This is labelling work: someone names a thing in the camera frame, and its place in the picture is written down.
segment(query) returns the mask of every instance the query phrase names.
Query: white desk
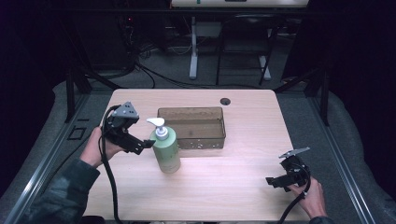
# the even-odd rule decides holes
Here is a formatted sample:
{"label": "white desk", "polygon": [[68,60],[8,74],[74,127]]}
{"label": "white desk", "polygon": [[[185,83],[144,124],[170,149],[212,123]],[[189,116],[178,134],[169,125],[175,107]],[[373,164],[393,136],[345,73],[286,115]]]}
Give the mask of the white desk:
{"label": "white desk", "polygon": [[[306,7],[309,0],[247,0],[246,2],[226,2],[225,0],[172,0],[171,7]],[[191,20],[191,64],[190,79],[197,78],[198,51],[196,48],[197,24],[195,17]],[[260,63],[265,65],[265,57],[260,57]],[[265,80],[270,80],[269,70],[265,71]]]}
{"label": "white desk", "polygon": [[[221,98],[230,105],[221,105]],[[148,139],[147,118],[160,107],[221,106],[226,139],[223,149],[183,149],[181,167],[161,172],[152,148],[137,156],[119,153],[111,161],[119,192],[121,220],[259,221],[278,220],[294,199],[269,186],[265,177],[286,172],[279,155],[292,149],[275,94],[251,90],[118,90],[109,106],[131,101],[140,120],[130,134]],[[113,219],[111,187],[103,166],[93,185],[87,215]],[[308,220],[299,207],[288,220]]]}

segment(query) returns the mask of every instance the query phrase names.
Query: lotion bottle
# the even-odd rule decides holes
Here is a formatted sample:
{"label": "lotion bottle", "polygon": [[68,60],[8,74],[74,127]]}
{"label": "lotion bottle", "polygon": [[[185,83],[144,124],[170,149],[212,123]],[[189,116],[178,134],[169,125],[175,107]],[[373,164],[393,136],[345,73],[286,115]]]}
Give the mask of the lotion bottle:
{"label": "lotion bottle", "polygon": [[167,174],[176,172],[180,167],[180,157],[178,156],[175,131],[170,127],[163,126],[165,120],[162,118],[147,119],[147,122],[156,126],[155,131],[151,133],[150,140],[155,140],[152,148],[161,171]]}

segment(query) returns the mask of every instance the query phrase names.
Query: white pump head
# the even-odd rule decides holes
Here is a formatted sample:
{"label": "white pump head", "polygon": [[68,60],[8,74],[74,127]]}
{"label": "white pump head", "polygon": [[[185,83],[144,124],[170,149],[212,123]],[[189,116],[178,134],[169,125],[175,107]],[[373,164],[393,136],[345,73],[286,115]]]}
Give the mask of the white pump head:
{"label": "white pump head", "polygon": [[150,122],[154,124],[157,129],[155,130],[155,134],[157,135],[157,138],[160,140],[165,140],[168,138],[168,129],[166,127],[163,127],[165,124],[165,120],[162,118],[153,118],[153,119],[147,119],[147,122]]}

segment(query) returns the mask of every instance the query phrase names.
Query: rectangular tray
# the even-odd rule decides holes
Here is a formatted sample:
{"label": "rectangular tray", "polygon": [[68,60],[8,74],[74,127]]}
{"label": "rectangular tray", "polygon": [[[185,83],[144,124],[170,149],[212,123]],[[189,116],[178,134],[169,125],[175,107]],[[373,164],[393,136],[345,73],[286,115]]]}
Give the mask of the rectangular tray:
{"label": "rectangular tray", "polygon": [[158,118],[175,130],[180,149],[223,148],[224,118],[221,107],[163,107]]}

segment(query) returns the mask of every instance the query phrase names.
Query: green bottle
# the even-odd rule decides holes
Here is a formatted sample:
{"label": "green bottle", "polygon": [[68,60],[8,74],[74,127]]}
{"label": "green bottle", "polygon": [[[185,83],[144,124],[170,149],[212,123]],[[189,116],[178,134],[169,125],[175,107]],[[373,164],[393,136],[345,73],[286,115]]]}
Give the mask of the green bottle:
{"label": "green bottle", "polygon": [[164,127],[165,120],[162,118],[147,119],[147,121],[156,126],[150,140],[155,140],[152,148],[161,171],[168,174],[176,172],[180,168],[180,157],[175,131],[170,127]]}

